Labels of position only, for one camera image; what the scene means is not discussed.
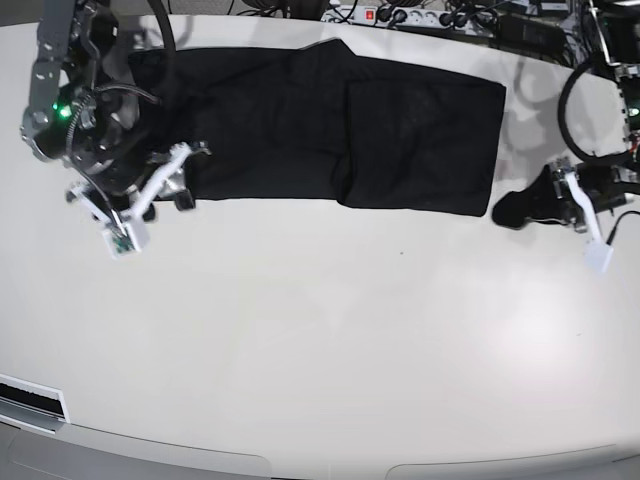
black garment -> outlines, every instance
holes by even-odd
[[[135,54],[131,67],[136,83],[152,89],[162,54]],[[151,143],[209,142],[211,157],[189,161],[196,198],[486,211],[505,99],[499,84],[358,57],[339,40],[294,51],[181,51],[178,71],[180,107]]]

white table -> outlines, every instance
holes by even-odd
[[[555,112],[569,70],[559,66],[362,27],[172,22],[180,48],[340,37],[359,55],[503,83],[491,205],[567,153]],[[0,29],[0,373],[62,389],[69,438],[95,437],[88,427],[258,455],[274,476],[314,479],[609,444],[639,451],[640,222],[621,227],[598,276],[582,262],[584,236],[512,232],[489,214],[160,205],[148,250],[115,262],[97,225],[64,202],[75,175],[20,141],[35,30]],[[611,83],[581,79],[569,106],[580,143],[622,149],[621,108]]]

